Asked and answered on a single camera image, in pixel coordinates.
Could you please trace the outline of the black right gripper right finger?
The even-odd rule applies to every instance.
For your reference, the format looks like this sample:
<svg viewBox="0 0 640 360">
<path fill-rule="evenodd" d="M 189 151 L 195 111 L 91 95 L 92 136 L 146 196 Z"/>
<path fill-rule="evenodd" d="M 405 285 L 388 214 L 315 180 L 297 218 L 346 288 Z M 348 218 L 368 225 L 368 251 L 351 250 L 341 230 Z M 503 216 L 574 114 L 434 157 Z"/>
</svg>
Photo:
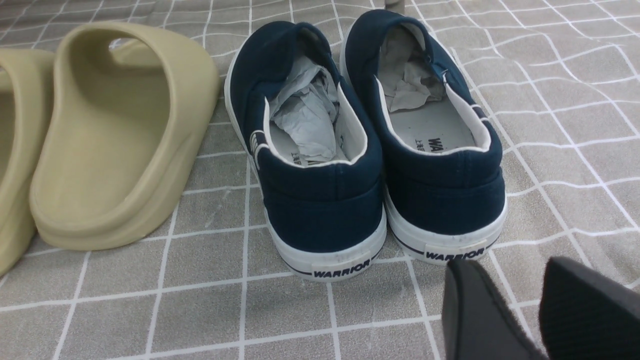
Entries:
<svg viewBox="0 0 640 360">
<path fill-rule="evenodd" d="M 538 317 L 551 360 L 640 357 L 639 294 L 576 260 L 549 259 Z"/>
</svg>

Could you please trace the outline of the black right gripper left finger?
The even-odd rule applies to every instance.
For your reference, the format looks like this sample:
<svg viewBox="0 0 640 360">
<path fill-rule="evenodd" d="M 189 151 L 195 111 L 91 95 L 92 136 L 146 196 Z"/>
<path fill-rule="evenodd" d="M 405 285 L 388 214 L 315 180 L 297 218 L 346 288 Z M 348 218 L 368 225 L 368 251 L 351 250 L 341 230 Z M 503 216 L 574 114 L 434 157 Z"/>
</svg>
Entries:
<svg viewBox="0 0 640 360">
<path fill-rule="evenodd" d="M 442 306 L 448 360 L 546 360 L 475 260 L 446 265 Z"/>
</svg>

